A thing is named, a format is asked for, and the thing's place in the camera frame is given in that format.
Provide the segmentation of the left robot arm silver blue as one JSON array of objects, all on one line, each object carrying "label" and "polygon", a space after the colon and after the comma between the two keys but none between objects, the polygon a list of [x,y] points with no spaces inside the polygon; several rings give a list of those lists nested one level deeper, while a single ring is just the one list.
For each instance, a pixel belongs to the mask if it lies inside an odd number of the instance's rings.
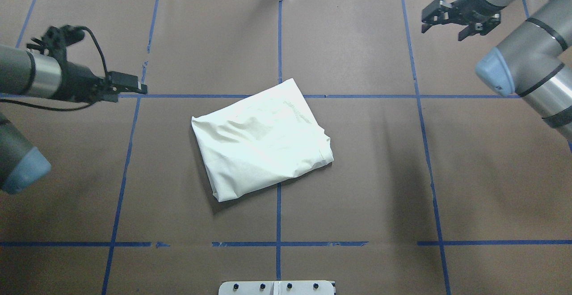
[{"label": "left robot arm silver blue", "polygon": [[[135,75],[110,71],[95,75],[87,66],[49,55],[1,46],[1,104],[51,112],[74,112],[121,93],[147,95]],[[1,190],[18,194],[45,177],[51,164],[12,121],[1,115]]]}]

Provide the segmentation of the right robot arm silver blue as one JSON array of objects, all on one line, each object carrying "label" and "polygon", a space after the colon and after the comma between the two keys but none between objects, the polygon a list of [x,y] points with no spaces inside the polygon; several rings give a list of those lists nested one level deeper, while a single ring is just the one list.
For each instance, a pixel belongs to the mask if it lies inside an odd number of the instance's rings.
[{"label": "right robot arm silver blue", "polygon": [[[458,40],[487,35],[501,12],[515,0],[433,0],[421,12],[421,32],[457,24]],[[571,68],[559,56],[572,43],[571,1],[547,0],[492,48],[475,67],[476,75],[501,96],[516,94],[566,140],[572,136]]]}]

